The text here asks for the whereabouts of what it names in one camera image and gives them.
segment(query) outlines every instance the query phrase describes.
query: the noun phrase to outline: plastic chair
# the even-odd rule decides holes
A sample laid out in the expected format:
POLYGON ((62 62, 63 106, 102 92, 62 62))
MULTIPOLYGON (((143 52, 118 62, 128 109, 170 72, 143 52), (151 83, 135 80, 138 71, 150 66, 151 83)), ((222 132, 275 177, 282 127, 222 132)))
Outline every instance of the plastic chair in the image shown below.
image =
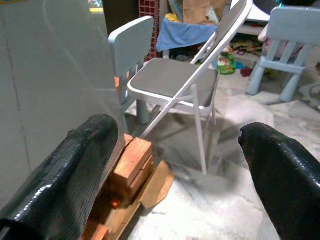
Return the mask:
MULTIPOLYGON (((129 132, 129 129, 125 111, 136 100, 128 95, 127 83, 144 66, 145 57, 150 51, 154 22, 151 16, 141 17, 113 31, 108 39, 114 73, 119 78, 119 101, 123 129, 126 133, 129 132)), ((149 123, 150 117, 146 102, 137 100, 136 107, 138 123, 141 125, 149 123)))
POLYGON ((201 54, 205 61, 201 66, 170 59, 156 58, 142 68, 128 83, 128 92, 134 98, 156 105, 165 105, 160 114, 149 124, 141 135, 145 138, 164 118, 170 109, 175 108, 194 114, 197 138, 200 149, 202 173, 207 174, 207 163, 203 141, 201 117, 206 117, 206 133, 211 116, 215 116, 215 94, 218 86, 218 72, 208 69, 223 49, 236 35, 245 22, 252 0, 240 0, 225 15, 217 30, 203 47, 201 54))
POLYGON ((265 69, 287 72, 284 90, 280 99, 290 102, 298 87, 301 75, 306 69, 305 61, 314 46, 320 46, 320 10, 305 7, 280 7, 271 12, 266 36, 272 39, 267 56, 262 56, 255 66, 247 94, 258 93, 265 69), (275 58, 281 41, 289 41, 281 59, 275 58), (297 44, 304 47, 295 59, 290 59, 297 44))

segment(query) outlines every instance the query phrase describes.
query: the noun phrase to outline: chair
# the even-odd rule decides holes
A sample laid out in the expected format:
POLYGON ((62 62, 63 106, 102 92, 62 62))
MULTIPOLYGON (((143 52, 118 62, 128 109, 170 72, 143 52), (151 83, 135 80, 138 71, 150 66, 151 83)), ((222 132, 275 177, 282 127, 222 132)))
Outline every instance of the chair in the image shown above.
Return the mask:
POLYGON ((305 61, 314 46, 320 46, 320 10, 305 7, 280 7, 271 12, 266 36, 273 42, 266 56, 262 56, 255 66, 247 94, 258 93, 265 69, 288 73, 280 99, 290 102, 298 87, 301 75, 306 69, 305 61), (275 58, 281 41, 289 41, 281 59, 275 58), (304 47, 295 59, 290 59, 297 44, 304 47))
MULTIPOLYGON (((109 36, 114 74, 119 78, 119 101, 121 105, 121 119, 123 129, 129 132, 125 111, 134 103, 135 99, 128 95, 127 83, 144 65, 145 57, 150 51, 154 19, 144 16, 133 20, 109 36)), ((147 104, 137 100, 137 121, 144 125, 150 121, 147 104)))
POLYGON ((192 64, 156 58, 142 68, 128 83, 128 93, 132 97, 151 104, 165 105, 141 135, 142 138, 145 138, 154 129, 171 108, 194 114, 204 175, 207 174, 207 163, 201 117, 206 117, 204 130, 206 133, 211 116, 214 120, 216 119, 215 94, 219 75, 216 70, 208 69, 208 67, 236 35, 237 30, 245 22, 252 5, 252 0, 240 0, 223 17, 215 34, 205 44, 200 54, 197 54, 192 64), (205 56, 205 61, 201 66, 197 66, 195 63, 200 55, 205 56))

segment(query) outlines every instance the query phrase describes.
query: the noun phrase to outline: blue plastic chair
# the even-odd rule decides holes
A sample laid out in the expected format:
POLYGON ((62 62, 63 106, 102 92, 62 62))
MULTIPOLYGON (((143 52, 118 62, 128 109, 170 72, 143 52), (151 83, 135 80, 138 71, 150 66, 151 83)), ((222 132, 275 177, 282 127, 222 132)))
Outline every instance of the blue plastic chair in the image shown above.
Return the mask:
POLYGON ((315 46, 320 46, 320 10, 307 7, 280 7, 271 12, 266 36, 272 39, 267 56, 262 56, 255 66, 250 79, 247 94, 258 93, 265 69, 274 69, 288 73, 284 82, 284 90, 280 100, 290 102, 298 87, 305 67, 305 61, 315 46), (275 58, 281 41, 288 41, 288 45, 281 57, 275 58), (304 47, 295 59, 290 59, 297 44, 304 47))
MULTIPOLYGON (((127 82, 144 66, 145 57, 151 46, 154 19, 144 16, 116 29, 109 36, 113 60, 113 69, 119 78, 119 101, 121 105, 122 124, 129 133, 125 111, 136 99, 128 95, 127 82)), ((150 116, 145 101, 137 100, 137 121, 141 125, 149 123, 150 116)))

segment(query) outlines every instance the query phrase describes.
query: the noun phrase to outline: white folding chair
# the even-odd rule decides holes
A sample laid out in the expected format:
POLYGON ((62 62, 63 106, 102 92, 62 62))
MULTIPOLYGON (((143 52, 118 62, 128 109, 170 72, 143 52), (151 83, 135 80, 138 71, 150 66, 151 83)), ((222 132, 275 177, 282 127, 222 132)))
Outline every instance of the white folding chair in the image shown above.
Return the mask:
POLYGON ((314 46, 320 46, 320 10, 307 7, 280 7, 272 10, 266 33, 273 42, 266 56, 256 64, 250 79, 247 94, 258 93, 265 69, 287 72, 284 90, 280 95, 283 102, 290 102, 296 92, 305 67, 305 61, 314 46), (288 41, 280 59, 275 58, 281 41, 288 41), (291 59, 297 44, 304 47, 296 58, 291 59))
MULTIPOLYGON (((127 83, 144 65, 145 57, 150 51, 154 22, 154 18, 151 16, 138 18, 114 30, 108 39, 114 74, 119 78, 121 119, 126 133, 129 133, 129 129, 125 111, 136 100, 128 95, 127 83)), ((136 108, 138 123, 147 124, 150 117, 146 102, 137 100, 136 108)))
POLYGON ((206 133, 211 115, 213 119, 216 118, 215 93, 219 75, 216 70, 208 69, 208 67, 236 35, 245 22, 252 5, 252 0, 240 0, 223 17, 215 34, 196 55, 192 64, 156 58, 142 68, 128 83, 128 92, 132 97, 165 106, 141 135, 142 138, 145 138, 172 108, 194 114, 204 175, 207 174, 207 163, 201 117, 207 117, 204 130, 206 133), (203 54, 205 55, 203 64, 195 65, 203 54))

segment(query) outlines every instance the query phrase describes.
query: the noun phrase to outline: chair seat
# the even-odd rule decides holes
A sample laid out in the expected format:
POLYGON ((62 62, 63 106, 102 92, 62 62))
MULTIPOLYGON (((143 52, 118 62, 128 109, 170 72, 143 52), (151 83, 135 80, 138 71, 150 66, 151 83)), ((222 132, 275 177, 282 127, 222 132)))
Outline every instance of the chair seat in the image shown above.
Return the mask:
MULTIPOLYGON (((132 79, 134 89, 173 98, 199 66, 186 62, 155 58, 132 79)), ((196 82, 199 105, 209 107, 218 71, 207 69, 196 82)))

